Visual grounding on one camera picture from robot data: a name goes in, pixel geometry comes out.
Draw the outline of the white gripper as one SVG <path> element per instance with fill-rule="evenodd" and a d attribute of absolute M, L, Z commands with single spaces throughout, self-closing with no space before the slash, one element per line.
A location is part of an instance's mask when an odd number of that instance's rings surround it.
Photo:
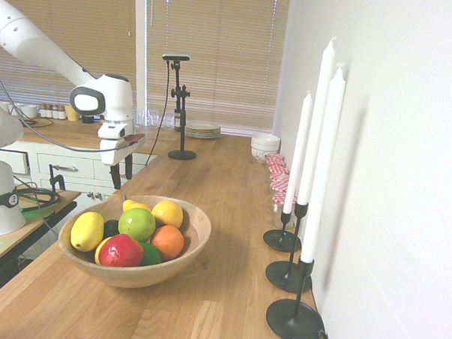
<path fill-rule="evenodd" d="M 124 159 L 124 174 L 126 179 L 133 178 L 133 154 L 134 146 L 124 137 L 134 133 L 132 121 L 105 121 L 97 132 L 100 137 L 100 158 L 110 167 L 113 187 L 121 189 L 121 176 L 119 162 Z"/>

